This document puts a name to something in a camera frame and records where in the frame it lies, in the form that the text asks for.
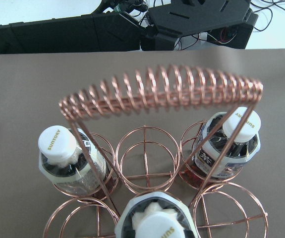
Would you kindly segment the tea bottle white cap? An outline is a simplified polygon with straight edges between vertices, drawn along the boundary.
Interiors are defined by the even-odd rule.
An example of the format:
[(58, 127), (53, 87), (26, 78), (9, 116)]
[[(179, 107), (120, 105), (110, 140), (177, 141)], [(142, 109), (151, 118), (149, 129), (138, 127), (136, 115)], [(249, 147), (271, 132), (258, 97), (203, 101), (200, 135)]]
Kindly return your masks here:
[(188, 207), (162, 191), (131, 199), (114, 229), (117, 238), (198, 238)]

